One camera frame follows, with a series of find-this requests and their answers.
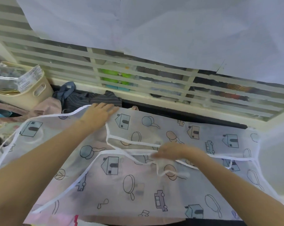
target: person's right arm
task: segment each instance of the person's right arm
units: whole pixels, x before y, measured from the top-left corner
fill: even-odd
[[[283,204],[226,169],[200,149],[184,144],[167,143],[152,157],[187,159],[192,162],[248,226],[284,225]]]

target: person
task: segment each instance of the person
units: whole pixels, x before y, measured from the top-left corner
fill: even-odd
[[[0,226],[22,225],[73,150],[88,135],[104,126],[117,110],[118,107],[112,104],[92,104],[69,128],[1,168]],[[192,162],[247,225],[284,225],[284,205],[216,163],[200,149],[166,143],[152,157]]]

